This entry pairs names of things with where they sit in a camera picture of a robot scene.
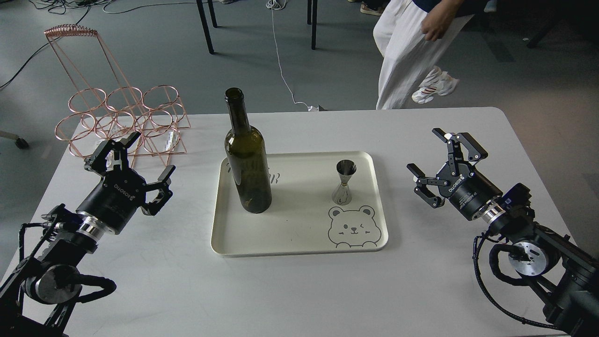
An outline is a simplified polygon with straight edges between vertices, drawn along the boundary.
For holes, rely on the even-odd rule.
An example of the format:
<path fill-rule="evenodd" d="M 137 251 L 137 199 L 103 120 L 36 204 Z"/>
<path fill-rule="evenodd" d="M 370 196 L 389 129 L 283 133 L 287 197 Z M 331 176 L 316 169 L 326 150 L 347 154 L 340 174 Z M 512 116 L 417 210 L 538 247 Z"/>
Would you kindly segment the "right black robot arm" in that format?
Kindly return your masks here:
<path fill-rule="evenodd" d="M 434 177 L 427 177 L 413 163 L 407 168 L 415 177 L 415 193 L 433 208 L 448 200 L 467 220 L 481 218 L 488 230 L 475 237 L 475 277 L 486 298 L 505 315 L 522 324 L 560 330 L 572 337 L 598 335 L 598 261 L 567 235 L 535 222 L 530 190 L 518 183 L 501 192 L 482 175 L 475 163 L 488 152 L 469 133 L 432 131 L 447 145 L 447 162 Z M 494 235 L 489 251 L 493 275 L 512 286 L 528 286 L 543 301 L 545 323 L 517 316 L 500 306 L 481 278 L 479 255 Z"/>

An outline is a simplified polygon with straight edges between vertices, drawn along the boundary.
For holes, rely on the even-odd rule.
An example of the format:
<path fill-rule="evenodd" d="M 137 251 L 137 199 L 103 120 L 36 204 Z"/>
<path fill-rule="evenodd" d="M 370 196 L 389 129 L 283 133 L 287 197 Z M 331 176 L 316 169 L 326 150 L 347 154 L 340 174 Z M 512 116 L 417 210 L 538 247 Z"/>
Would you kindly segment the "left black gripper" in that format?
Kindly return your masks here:
<path fill-rule="evenodd" d="M 166 166 L 158 181 L 150 184 L 146 184 L 145 179 L 129 167 L 128 149 L 139 137 L 140 132 L 133 132 L 119 141 L 102 141 L 94 153 L 84 160 L 84 170 L 95 172 L 103 178 L 76 212 L 96 217 L 114 234 L 122 232 L 137 208 L 141 207 L 144 215 L 155 216 L 173 196 L 169 186 L 176 166 Z M 113 154 L 112 171 L 109 171 L 107 164 L 110 153 Z M 146 192 L 154 190 L 158 192 L 157 196 L 145 203 Z"/>

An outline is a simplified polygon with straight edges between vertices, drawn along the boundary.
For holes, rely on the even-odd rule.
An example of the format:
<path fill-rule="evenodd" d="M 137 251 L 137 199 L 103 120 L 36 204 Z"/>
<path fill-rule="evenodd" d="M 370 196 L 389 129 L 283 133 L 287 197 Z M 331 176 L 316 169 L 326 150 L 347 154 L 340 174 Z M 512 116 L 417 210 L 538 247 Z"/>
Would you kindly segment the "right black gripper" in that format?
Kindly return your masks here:
<path fill-rule="evenodd" d="M 473 220 L 488 201 L 503 194 L 470 164 L 487 158 L 488 152 L 468 132 L 454 134 L 433 128 L 432 133 L 447 144 L 448 160 L 434 178 L 426 177 L 416 164 L 407 164 L 415 176 L 414 192 L 432 208 L 443 206 L 448 199 L 467 220 Z M 432 193 L 429 185 L 437 186 L 440 196 Z"/>

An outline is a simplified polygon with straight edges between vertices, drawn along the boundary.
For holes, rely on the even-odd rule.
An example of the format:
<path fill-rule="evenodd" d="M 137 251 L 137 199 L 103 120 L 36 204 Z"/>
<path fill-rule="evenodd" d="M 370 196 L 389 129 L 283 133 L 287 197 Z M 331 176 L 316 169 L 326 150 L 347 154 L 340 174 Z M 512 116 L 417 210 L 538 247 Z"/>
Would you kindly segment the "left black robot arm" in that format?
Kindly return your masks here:
<path fill-rule="evenodd" d="M 84 168 L 101 180 L 73 213 L 61 204 L 44 215 L 43 223 L 22 225 L 19 240 L 30 227 L 43 235 L 1 287 L 3 337 L 62 337 L 77 303 L 108 296 L 116 289 L 109 278 L 81 274 L 77 265 L 92 254 L 106 232 L 118 234 L 137 209 L 156 215 L 173 193 L 166 166 L 157 182 L 147 183 L 128 164 L 128 149 L 140 137 L 133 132 L 120 141 L 105 140 Z"/>

